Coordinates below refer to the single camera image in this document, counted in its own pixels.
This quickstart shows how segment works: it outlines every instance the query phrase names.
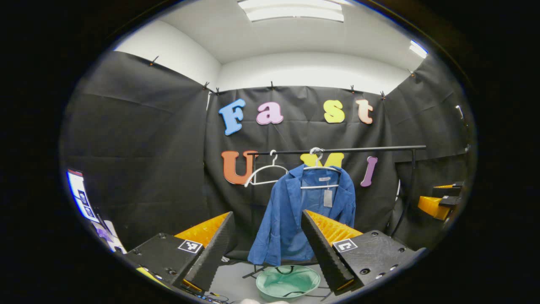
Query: jacket collar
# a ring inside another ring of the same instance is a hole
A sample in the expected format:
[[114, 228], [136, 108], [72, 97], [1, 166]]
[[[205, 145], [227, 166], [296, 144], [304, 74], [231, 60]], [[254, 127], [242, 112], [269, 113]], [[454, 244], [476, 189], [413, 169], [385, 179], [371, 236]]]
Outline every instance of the jacket collar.
[[[293, 212], [294, 221], [296, 222], [296, 226], [300, 227], [300, 220], [302, 215], [302, 206], [300, 202], [301, 198], [301, 182], [302, 177], [304, 174], [304, 168], [307, 167], [306, 164], [302, 164], [301, 166], [298, 166], [291, 171], [289, 171], [289, 174], [292, 175], [292, 179], [286, 180], [287, 185], [287, 191], [289, 193], [289, 202], [291, 205], [291, 210]], [[339, 167], [332, 166], [332, 168], [337, 169], [341, 172], [339, 183], [336, 191], [336, 195], [334, 197], [334, 202], [332, 205], [332, 209], [330, 210], [329, 217], [331, 219], [335, 219], [344, 209], [346, 204], [348, 204], [353, 199], [353, 194], [348, 191], [351, 187], [353, 187], [353, 182], [350, 179], [349, 175], [345, 170]]]

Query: clothes hanger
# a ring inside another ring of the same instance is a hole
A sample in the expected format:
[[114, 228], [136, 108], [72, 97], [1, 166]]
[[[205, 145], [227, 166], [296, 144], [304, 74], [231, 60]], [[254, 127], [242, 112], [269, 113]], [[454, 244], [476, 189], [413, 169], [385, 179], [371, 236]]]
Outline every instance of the clothes hanger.
[[[314, 167], [305, 167], [304, 170], [325, 169], [325, 170], [336, 171], [337, 173], [341, 174], [341, 171], [339, 171], [337, 169], [334, 169], [332, 167], [319, 167], [319, 161], [322, 159], [322, 152], [323, 151], [324, 151], [323, 149], [317, 148], [317, 147], [311, 149], [309, 151], [310, 154], [313, 155], [313, 153], [316, 153], [316, 154], [320, 154], [320, 156], [315, 161], [315, 166]], [[326, 185], [326, 186], [306, 186], [306, 187], [300, 187], [300, 189], [322, 189], [322, 188], [334, 188], [334, 187], [339, 187], [339, 185], [335, 184], [335, 185]]]
[[[274, 152], [276, 152], [276, 150], [270, 151], [270, 156], [272, 156], [272, 154], [273, 154]], [[259, 171], [261, 171], [261, 170], [263, 170], [263, 169], [266, 169], [266, 168], [270, 168], [270, 167], [278, 167], [278, 168], [281, 168], [281, 169], [285, 170], [286, 173], [289, 173], [289, 170], [287, 170], [286, 168], [284, 168], [284, 167], [282, 167], [282, 166], [278, 166], [278, 165], [275, 164], [275, 160], [276, 160], [276, 159], [278, 159], [278, 155], [277, 155], [277, 154], [275, 155], [274, 160], [272, 161], [272, 164], [271, 164], [271, 165], [261, 167], [261, 168], [255, 170], [255, 172], [251, 173], [251, 175], [248, 177], [246, 183], [244, 184], [244, 187], [247, 188], [247, 185], [249, 185], [249, 184], [252, 184], [252, 185], [258, 185], [258, 184], [268, 184], [268, 183], [275, 183], [275, 182], [277, 182], [278, 180], [257, 183], [257, 179], [254, 178], [254, 177], [255, 177], [255, 174], [257, 174], [257, 172], [259, 172]]]

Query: blue jacket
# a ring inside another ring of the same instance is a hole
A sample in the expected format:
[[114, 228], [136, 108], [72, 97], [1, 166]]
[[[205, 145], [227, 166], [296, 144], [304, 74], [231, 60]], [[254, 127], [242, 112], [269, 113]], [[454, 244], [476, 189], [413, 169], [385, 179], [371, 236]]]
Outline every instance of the blue jacket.
[[[249, 251], [249, 262], [279, 266], [281, 259], [307, 261], [313, 258], [313, 250], [300, 227], [305, 209], [354, 226], [356, 203], [354, 184], [349, 174], [334, 166], [341, 174], [324, 169], [304, 171], [304, 167], [305, 164], [289, 171], [272, 188], [257, 237]], [[338, 181], [339, 186], [334, 188], [300, 189], [338, 184]], [[332, 202], [327, 201], [331, 207], [324, 206], [324, 191], [327, 189], [332, 191]]]

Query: fluorescent light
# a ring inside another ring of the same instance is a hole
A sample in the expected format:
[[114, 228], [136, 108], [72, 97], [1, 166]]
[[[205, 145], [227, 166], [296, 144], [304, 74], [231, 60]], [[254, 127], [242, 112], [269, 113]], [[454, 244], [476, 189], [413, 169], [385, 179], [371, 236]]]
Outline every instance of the fluorescent light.
[[250, 21], [283, 17], [344, 21], [341, 5], [326, 0], [244, 0], [238, 5]]
[[416, 43], [416, 42], [414, 42], [412, 40], [410, 41], [409, 50], [415, 52], [418, 56], [420, 56], [422, 58], [426, 58], [427, 54], [428, 54], [428, 52], [426, 50], [424, 50], [420, 45], [418, 45], [418, 43]]

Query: letter f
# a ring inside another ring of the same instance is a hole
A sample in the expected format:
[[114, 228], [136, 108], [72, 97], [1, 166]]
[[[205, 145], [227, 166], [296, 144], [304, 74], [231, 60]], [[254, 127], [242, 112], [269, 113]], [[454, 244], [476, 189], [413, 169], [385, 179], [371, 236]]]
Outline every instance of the letter f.
[[246, 102], [243, 99], [238, 99], [219, 110], [218, 113], [223, 116], [225, 121], [225, 135], [233, 134], [242, 128], [242, 124], [238, 123], [236, 119], [239, 121], [244, 119], [244, 113], [242, 113], [242, 109], [236, 107], [243, 108], [245, 105]]

